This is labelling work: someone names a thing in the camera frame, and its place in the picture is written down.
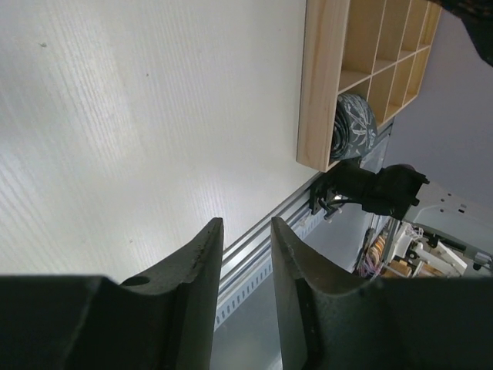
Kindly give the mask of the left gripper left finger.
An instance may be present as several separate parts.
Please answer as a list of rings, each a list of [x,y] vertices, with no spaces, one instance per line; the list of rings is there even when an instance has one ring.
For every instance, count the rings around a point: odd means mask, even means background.
[[[121,285],[159,304],[159,322],[144,332],[156,334],[157,369],[208,369],[223,259],[223,219],[215,217],[186,245],[129,277]]]

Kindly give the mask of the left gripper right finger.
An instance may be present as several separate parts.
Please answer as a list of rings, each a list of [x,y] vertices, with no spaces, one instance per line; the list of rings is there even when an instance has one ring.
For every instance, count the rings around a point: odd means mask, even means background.
[[[280,217],[270,234],[283,368],[370,369],[370,282],[316,252]]]

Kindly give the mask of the dark paisley necktie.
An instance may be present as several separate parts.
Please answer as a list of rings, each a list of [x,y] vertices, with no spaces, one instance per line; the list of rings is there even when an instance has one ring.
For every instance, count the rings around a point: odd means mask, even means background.
[[[461,20],[483,62],[492,66],[492,0],[431,0]]]

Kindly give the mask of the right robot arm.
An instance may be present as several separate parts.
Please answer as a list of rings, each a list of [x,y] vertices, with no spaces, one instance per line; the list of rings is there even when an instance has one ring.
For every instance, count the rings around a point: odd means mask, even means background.
[[[374,173],[350,163],[335,169],[333,189],[362,210],[403,220],[419,204],[418,192],[428,178],[408,165],[392,165]]]

